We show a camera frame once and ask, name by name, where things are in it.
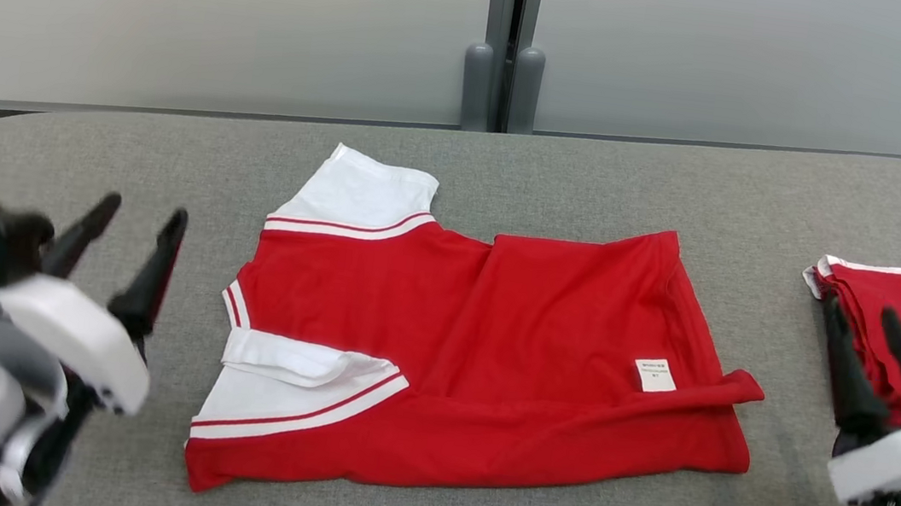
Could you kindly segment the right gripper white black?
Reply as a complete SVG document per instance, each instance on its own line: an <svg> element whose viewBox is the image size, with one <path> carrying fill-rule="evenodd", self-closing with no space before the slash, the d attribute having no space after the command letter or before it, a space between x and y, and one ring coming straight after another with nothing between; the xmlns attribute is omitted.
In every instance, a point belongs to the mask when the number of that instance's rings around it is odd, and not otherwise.
<svg viewBox="0 0 901 506"><path fill-rule="evenodd" d="M879 439L828 462L834 494L848 504L870 500L876 493L901 491L901 430L886 435L890 413L865 374L856 353L856 333L839 298L825 295L822 309L835 426L846 438ZM880 320L901 372L900 316L895 308L884 307Z"/></svg>

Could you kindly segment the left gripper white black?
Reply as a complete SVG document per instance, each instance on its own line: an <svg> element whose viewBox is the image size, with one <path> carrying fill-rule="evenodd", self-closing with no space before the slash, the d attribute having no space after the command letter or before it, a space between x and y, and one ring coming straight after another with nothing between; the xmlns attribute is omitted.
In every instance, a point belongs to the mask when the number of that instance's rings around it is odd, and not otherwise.
<svg viewBox="0 0 901 506"><path fill-rule="evenodd" d="M134 416L147 398L149 372L133 340L153 333L188 211L179 207L168 218L154 238L154 251L129 286L109 300L108 311L64 281L104 234L121 201L119 193L109 192L50 243L41 259L43 274L0 288L0 367L44 410L69 408L71 372L111 411Z"/></svg>

